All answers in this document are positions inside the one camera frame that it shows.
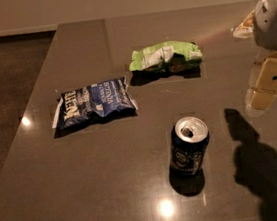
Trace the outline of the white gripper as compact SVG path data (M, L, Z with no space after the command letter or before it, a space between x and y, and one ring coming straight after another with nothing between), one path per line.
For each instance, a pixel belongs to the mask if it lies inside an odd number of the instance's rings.
M259 0L254 12L234 29L239 39L254 38L258 46L277 50L277 0ZM277 98L277 51L261 61L255 61L246 92L246 112L262 112L270 108Z

